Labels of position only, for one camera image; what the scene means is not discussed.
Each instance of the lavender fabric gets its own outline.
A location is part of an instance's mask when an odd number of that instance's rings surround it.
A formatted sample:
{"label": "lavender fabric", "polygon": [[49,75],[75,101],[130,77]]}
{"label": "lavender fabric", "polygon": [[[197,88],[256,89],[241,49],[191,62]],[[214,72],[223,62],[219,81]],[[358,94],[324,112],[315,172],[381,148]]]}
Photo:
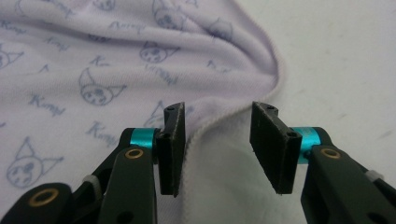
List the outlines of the lavender fabric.
{"label": "lavender fabric", "polygon": [[157,199],[159,223],[191,222],[197,144],[276,92],[281,64],[234,1],[0,1],[0,215],[38,185],[76,189],[123,129],[185,102],[182,194]]}

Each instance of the white towel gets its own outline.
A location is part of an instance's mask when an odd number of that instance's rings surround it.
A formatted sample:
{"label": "white towel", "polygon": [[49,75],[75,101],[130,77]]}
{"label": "white towel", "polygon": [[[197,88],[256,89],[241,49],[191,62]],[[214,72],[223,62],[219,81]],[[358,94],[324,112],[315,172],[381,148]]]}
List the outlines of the white towel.
{"label": "white towel", "polygon": [[76,189],[123,129],[161,128],[185,102],[183,193],[158,209],[191,222],[203,134],[276,92],[281,64],[234,1],[0,1],[0,215],[38,185]]}

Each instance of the white fabric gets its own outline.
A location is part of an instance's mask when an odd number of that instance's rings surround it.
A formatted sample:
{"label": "white fabric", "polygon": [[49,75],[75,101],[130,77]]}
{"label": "white fabric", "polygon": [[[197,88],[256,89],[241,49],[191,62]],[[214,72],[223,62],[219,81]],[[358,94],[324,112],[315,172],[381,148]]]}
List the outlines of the white fabric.
{"label": "white fabric", "polygon": [[[323,127],[336,146],[396,187],[396,2],[239,2],[271,34],[287,62],[290,76],[267,103],[291,127]],[[195,181],[203,196],[194,197],[194,214],[201,211],[206,219],[196,223],[306,223],[300,202],[306,166],[297,167],[293,194],[276,195],[248,153],[248,129],[238,125],[237,131],[238,137],[226,133],[213,139],[225,148],[203,142],[199,173],[204,175]],[[213,150],[232,153],[215,163],[208,157]]]}
{"label": "white fabric", "polygon": [[40,184],[76,189],[123,129],[161,128],[163,108],[184,101],[182,194],[158,196],[159,222],[194,222],[206,131],[282,80],[271,41],[233,1],[0,1],[0,215]]}

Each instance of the cartoon cat drawing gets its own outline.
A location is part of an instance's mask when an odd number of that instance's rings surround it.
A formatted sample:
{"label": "cartoon cat drawing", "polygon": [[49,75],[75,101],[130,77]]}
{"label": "cartoon cat drawing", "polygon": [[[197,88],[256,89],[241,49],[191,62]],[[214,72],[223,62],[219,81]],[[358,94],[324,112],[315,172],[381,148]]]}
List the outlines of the cartoon cat drawing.
{"label": "cartoon cat drawing", "polygon": [[2,51],[1,48],[2,48],[2,44],[0,44],[0,69],[10,65],[11,63],[14,63],[23,55],[23,52],[20,53],[5,52]]}
{"label": "cartoon cat drawing", "polygon": [[152,112],[149,119],[143,125],[145,128],[160,128],[164,127],[163,124],[163,101],[158,102],[157,106],[155,107],[154,111]]}
{"label": "cartoon cat drawing", "polygon": [[97,84],[92,78],[89,68],[86,68],[81,73],[79,86],[82,98],[91,105],[108,105],[126,88],[125,85],[105,87]]}
{"label": "cartoon cat drawing", "polygon": [[213,62],[213,60],[209,60],[206,67],[211,68],[219,73],[228,73],[228,72],[232,71],[231,68],[227,68],[225,66],[218,65],[215,62]]}
{"label": "cartoon cat drawing", "polygon": [[116,6],[116,0],[94,0],[92,3],[103,11],[111,11]]}
{"label": "cartoon cat drawing", "polygon": [[140,50],[140,58],[148,63],[161,63],[172,56],[180,48],[162,48],[155,42],[146,42]]}
{"label": "cartoon cat drawing", "polygon": [[223,21],[218,18],[209,26],[209,33],[214,37],[231,41],[233,38],[233,25],[230,22]]}
{"label": "cartoon cat drawing", "polygon": [[184,22],[187,19],[180,7],[165,3],[165,0],[154,0],[152,14],[159,26],[171,30],[183,30]]}
{"label": "cartoon cat drawing", "polygon": [[7,169],[7,179],[14,187],[25,189],[32,186],[42,175],[52,169],[64,158],[40,159],[26,137],[18,151],[15,161]]}

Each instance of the white cloth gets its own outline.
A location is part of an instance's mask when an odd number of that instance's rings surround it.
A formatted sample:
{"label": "white cloth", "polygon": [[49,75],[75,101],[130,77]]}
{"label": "white cloth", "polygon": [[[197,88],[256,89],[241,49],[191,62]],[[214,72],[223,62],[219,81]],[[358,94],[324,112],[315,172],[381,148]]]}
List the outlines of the white cloth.
{"label": "white cloth", "polygon": [[161,128],[183,101],[182,194],[158,196],[159,222],[193,222],[203,134],[282,80],[270,39],[233,1],[0,1],[0,215],[35,186],[76,189],[123,129]]}

